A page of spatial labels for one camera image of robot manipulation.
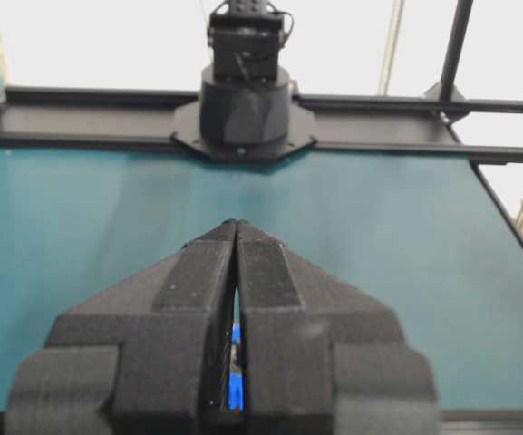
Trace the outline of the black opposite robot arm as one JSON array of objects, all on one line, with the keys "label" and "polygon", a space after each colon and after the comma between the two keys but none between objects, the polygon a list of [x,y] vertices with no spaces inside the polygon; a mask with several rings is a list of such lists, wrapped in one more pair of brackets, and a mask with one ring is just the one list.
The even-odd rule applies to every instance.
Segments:
[{"label": "black opposite robot arm", "polygon": [[254,146],[289,131],[289,75],[279,53],[291,34],[269,1],[224,1],[208,19],[213,57],[202,72],[199,129],[208,140]]}]

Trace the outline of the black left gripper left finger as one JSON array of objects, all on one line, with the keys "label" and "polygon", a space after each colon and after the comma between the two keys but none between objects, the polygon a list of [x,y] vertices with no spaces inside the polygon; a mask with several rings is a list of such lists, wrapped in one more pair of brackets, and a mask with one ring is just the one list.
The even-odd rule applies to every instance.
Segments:
[{"label": "black left gripper left finger", "polygon": [[235,220],[58,315],[19,365],[9,434],[194,434],[219,403]]}]

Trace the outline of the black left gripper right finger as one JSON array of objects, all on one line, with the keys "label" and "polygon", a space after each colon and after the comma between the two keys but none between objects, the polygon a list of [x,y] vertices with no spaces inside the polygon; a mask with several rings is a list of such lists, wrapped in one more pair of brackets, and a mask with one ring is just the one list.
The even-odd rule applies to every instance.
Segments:
[{"label": "black left gripper right finger", "polygon": [[430,363],[390,306],[249,222],[236,250],[249,433],[437,432]]}]

